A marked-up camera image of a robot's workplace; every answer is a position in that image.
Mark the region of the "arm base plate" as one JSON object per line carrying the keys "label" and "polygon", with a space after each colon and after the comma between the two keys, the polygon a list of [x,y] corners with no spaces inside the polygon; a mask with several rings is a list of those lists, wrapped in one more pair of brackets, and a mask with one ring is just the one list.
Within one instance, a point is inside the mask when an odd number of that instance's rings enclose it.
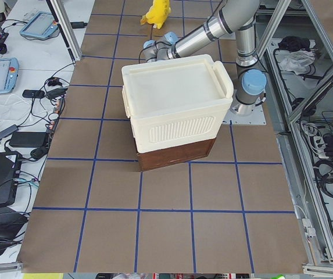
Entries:
{"label": "arm base plate", "polygon": [[236,126],[265,126],[267,124],[262,105],[246,106],[237,103],[227,111],[223,118],[223,125]]}

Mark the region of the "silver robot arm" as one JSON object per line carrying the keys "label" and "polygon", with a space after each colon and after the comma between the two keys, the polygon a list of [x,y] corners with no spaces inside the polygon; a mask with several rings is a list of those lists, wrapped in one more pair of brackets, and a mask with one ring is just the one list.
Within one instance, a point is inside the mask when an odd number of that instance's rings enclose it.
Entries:
{"label": "silver robot arm", "polygon": [[178,38],[174,32],[168,32],[158,40],[146,41],[141,53],[147,63],[184,58],[234,33],[237,68],[248,70],[260,60],[255,39],[255,14],[259,6],[260,1],[226,1],[216,15],[210,15],[187,35]]}

